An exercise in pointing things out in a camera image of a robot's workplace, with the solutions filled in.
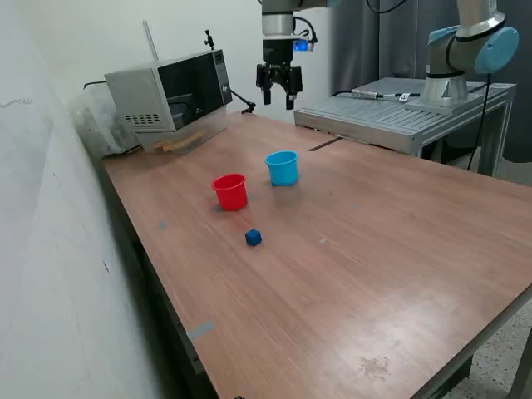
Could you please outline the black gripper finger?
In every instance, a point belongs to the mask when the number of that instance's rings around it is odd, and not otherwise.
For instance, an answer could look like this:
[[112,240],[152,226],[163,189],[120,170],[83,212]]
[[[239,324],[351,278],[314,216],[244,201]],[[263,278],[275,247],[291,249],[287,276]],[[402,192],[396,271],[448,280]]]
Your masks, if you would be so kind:
[[283,69],[282,86],[286,93],[286,109],[292,110],[298,93],[303,90],[302,68],[286,66]]
[[259,88],[263,96],[263,104],[271,104],[271,87],[273,83],[270,76],[268,64],[258,64],[256,67],[256,87]]

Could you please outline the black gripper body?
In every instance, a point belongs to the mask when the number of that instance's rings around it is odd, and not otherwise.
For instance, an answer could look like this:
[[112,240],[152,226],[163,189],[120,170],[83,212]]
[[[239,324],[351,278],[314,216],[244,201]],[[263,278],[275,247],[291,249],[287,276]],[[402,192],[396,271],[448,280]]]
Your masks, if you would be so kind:
[[293,42],[291,37],[264,38],[261,82],[290,82]]

